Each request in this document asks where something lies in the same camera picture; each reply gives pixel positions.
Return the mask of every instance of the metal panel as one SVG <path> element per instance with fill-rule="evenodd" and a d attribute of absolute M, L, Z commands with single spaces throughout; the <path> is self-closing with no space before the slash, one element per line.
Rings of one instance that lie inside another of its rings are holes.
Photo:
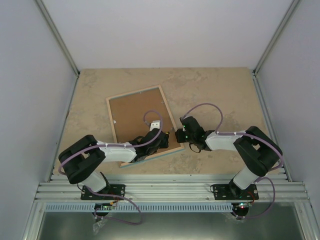
<path fill-rule="evenodd" d="M 210 191 L 212 184 L 227 184 L 233 177 L 227 175 L 108 175 L 111 184 L 126 185 L 125 196 L 137 203 L 236 203 L 242 201 L 216 201 Z M 276 189 L 277 202 L 309 201 L 302 182 L 288 182 L 285 174 L 270 174 Z M 35 202 L 83 202 L 81 192 L 70 185 L 62 175 L 53 175 L 51 182 L 39 184 Z M 270 202 L 273 189 L 263 180 L 257 184 L 259 200 Z"/>
<path fill-rule="evenodd" d="M 45 203 L 33 203 L 23 234 L 23 240 L 37 239 L 45 213 L 45 206 Z"/>
<path fill-rule="evenodd" d="M 294 205 L 305 239 L 319 240 L 320 230 L 310 203 L 296 202 Z"/>
<path fill-rule="evenodd" d="M 40 12 L 42 13 L 42 16 L 44 18 L 44 20 L 46 21 L 49 29 L 51 30 L 54 38 L 56 39 L 56 42 L 58 43 L 58 45 L 60 46 L 65 58 L 67 59 L 67 61 L 69 62 L 74 74 L 79 77 L 79 70 L 75 64 L 75 61 L 73 60 L 69 50 L 67 49 L 67 46 L 64 42 L 64 40 L 62 39 L 54 21 L 52 20 L 46 6 L 44 5 L 42 0 L 34 0 L 34 2 L 36 3 L 36 5 L 38 6 Z"/>
<path fill-rule="evenodd" d="M 263 212 L 268 204 L 254 204 L 250 214 Z M 115 213 L 115 218 L 138 221 L 137 213 Z M 230 213 L 145 213 L 144 222 L 130 226 L 106 221 L 93 234 L 91 213 L 46 212 L 40 240 L 302 240 L 292 206 L 275 204 L 269 214 L 238 221 Z"/>
<path fill-rule="evenodd" d="M 259 59 L 257 65 L 256 65 L 256 67 L 254 69 L 255 73 L 258 73 L 260 71 L 262 65 L 264 64 L 264 62 L 267 59 L 269 53 L 272 51 L 273 47 L 275 46 L 275 44 L 276 44 L 277 40 L 279 39 L 281 33 L 286 28 L 289 20 L 291 19 L 291 17 L 295 13 L 295 11 L 298 8 L 300 2 L 301 2 L 301 0 L 293 0 L 292 1 L 290 7 L 286 11 L 283 19 L 281 20 L 279 26 L 277 27 L 275 33 L 272 36 L 270 42 L 268 43 L 268 46 L 266 47 L 266 49 L 264 50 L 261 58 Z"/>
<path fill-rule="evenodd" d="M 143 213 L 230 213 L 231 203 L 138 203 Z M 92 213 L 95 203 L 47 203 L 46 212 L 58 213 Z M 130 203 L 117 203 L 116 207 L 103 207 L 97 210 L 102 213 L 137 213 Z"/>

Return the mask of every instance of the plastic bag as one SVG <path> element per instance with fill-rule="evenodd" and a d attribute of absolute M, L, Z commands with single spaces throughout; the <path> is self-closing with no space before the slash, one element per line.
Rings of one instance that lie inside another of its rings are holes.
<path fill-rule="evenodd" d="M 113 213 L 109 212 L 107 216 L 108 217 L 113 217 Z M 94 235 L 97 235 L 99 233 L 100 229 L 103 228 L 104 225 L 106 225 L 106 223 L 108 221 L 112 221 L 112 220 L 110 220 L 110 219 L 108 219 L 106 217 L 104 217 L 103 219 L 96 218 L 96 220 L 97 220 L 97 222 L 92 225 L 92 230 L 93 230 L 93 234 Z"/>

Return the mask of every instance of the metal frame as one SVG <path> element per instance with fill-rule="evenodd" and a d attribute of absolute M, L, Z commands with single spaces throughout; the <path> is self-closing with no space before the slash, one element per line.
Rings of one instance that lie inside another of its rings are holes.
<path fill-rule="evenodd" d="M 54 21 L 52 20 L 44 2 L 42 0 L 34 0 L 35 4 L 37 5 L 39 11 L 41 12 L 45 22 L 47 23 L 49 29 L 51 30 L 56 42 L 58 43 L 58 45 L 60 46 L 65 58 L 67 59 L 67 61 L 69 62 L 72 70 L 74 71 L 74 74 L 79 77 L 79 70 L 75 64 L 75 61 L 73 60 L 64 40 L 62 39 Z"/>
<path fill-rule="evenodd" d="M 291 17 L 293 16 L 293 14 L 295 13 L 296 9 L 299 6 L 299 3 L 301 2 L 301 0 L 293 0 L 290 7 L 288 8 L 288 10 L 286 11 L 283 19 L 281 20 L 279 26 L 277 27 L 275 33 L 273 34 L 270 42 L 268 43 L 266 49 L 264 50 L 261 58 L 259 59 L 254 72 L 257 74 L 262 65 L 264 64 L 265 60 L 267 59 L 267 57 L 269 56 L 269 53 L 272 51 L 272 49 L 274 48 L 276 42 L 278 41 L 279 37 L 281 36 L 282 32 L 284 31 L 284 29 L 286 28 L 289 20 L 291 19 Z"/>

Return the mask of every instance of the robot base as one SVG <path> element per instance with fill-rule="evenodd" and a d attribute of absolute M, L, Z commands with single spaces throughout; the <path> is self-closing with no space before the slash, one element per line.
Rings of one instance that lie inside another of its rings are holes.
<path fill-rule="evenodd" d="M 125 196 L 126 193 L 126 185 L 124 184 L 110 184 L 110 188 L 102 189 L 99 191 L 99 194 L 113 194 L 118 196 Z M 114 197 L 110 196 L 97 196 L 92 194 L 86 186 L 82 187 L 81 200 L 115 200 Z"/>
<path fill-rule="evenodd" d="M 255 184 L 251 184 L 246 189 L 246 193 L 239 197 L 235 197 L 232 194 L 229 184 L 213 184 L 210 186 L 210 191 L 213 193 L 215 200 L 253 200 L 249 193 L 254 196 L 254 200 L 259 199 L 257 186 Z"/>

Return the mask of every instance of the cork board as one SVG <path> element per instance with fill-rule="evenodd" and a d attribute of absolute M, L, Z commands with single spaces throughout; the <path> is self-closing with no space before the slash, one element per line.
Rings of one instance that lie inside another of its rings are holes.
<path fill-rule="evenodd" d="M 183 144 L 177 143 L 175 136 L 177 126 L 160 85 L 111 96 L 106 99 L 106 102 L 115 143 L 125 143 L 138 136 L 145 136 L 149 132 L 149 127 L 143 121 L 145 112 L 156 110 L 161 114 L 163 119 L 162 131 L 169 133 L 169 147 L 158 149 L 157 153 L 146 157 L 144 161 L 184 149 Z M 154 112 L 150 112 L 146 116 L 148 123 L 155 120 L 159 120 L 159 117 Z M 120 167 L 132 164 L 135 163 L 122 162 Z"/>

